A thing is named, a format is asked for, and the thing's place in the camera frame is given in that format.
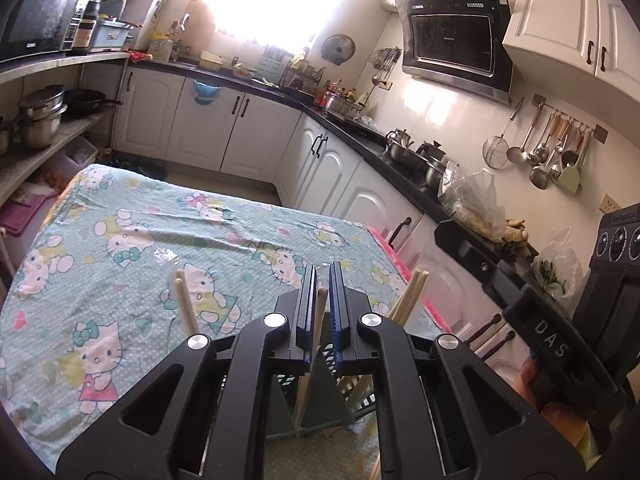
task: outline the frying pan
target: frying pan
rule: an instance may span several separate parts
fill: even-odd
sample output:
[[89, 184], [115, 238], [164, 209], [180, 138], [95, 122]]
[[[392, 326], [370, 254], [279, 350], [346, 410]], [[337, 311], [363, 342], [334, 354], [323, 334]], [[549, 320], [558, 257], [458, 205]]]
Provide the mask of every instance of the frying pan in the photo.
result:
[[97, 90], [77, 88], [65, 92], [65, 103], [70, 113], [84, 116], [97, 112], [102, 104], [121, 105], [122, 101], [107, 99], [106, 95]]

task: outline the clear plastic bag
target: clear plastic bag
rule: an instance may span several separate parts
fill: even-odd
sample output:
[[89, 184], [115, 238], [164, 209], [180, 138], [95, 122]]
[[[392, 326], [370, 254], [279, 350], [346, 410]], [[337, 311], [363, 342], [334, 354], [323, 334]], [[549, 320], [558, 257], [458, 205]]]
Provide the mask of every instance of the clear plastic bag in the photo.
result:
[[488, 170], [465, 175], [451, 161], [442, 177], [440, 203], [456, 219], [479, 235], [500, 242], [506, 218], [498, 205], [494, 176]]
[[577, 303], [574, 298], [584, 288], [584, 273], [570, 237], [570, 227], [556, 232], [533, 259], [532, 267], [540, 286], [572, 316]]

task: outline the power outlet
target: power outlet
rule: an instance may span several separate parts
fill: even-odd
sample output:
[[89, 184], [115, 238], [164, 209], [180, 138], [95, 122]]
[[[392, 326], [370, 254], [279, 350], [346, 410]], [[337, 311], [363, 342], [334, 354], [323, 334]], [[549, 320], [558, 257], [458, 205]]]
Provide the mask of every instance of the power outlet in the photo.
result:
[[618, 203], [615, 200], [613, 200], [609, 195], [606, 194], [602, 199], [602, 202], [600, 203], [600, 211], [606, 214], [606, 213], [613, 213], [618, 209], [620, 209], [620, 206], [618, 205]]

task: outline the silver screw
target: silver screw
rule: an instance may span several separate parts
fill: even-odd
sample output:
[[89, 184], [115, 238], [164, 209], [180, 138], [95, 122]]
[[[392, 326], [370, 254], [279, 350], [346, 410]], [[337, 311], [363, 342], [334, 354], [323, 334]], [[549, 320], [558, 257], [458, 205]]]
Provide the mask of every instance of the silver screw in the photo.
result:
[[438, 338], [438, 344], [447, 350], [458, 348], [458, 338], [451, 334], [441, 335]]
[[276, 328], [284, 325], [287, 322], [287, 317], [279, 312], [271, 312], [264, 316], [264, 324], [271, 328]]
[[187, 341], [187, 345], [189, 346], [189, 348], [193, 350], [200, 350], [201, 348], [204, 348], [208, 344], [209, 344], [209, 339], [207, 338], [207, 336], [202, 334], [192, 335]]
[[364, 314], [360, 321], [363, 325], [366, 326], [378, 326], [382, 323], [382, 318], [378, 314], [374, 314], [373, 312], [369, 312], [368, 314]]

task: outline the microwave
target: microwave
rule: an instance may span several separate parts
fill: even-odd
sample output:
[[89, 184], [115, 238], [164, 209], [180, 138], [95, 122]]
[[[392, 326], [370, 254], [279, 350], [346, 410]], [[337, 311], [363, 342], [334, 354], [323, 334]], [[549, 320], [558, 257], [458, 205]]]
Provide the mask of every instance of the microwave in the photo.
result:
[[502, 46], [507, 0], [396, 0], [402, 70], [509, 103], [513, 62]]
[[18, 0], [0, 38], [0, 61], [71, 50], [88, 0]]

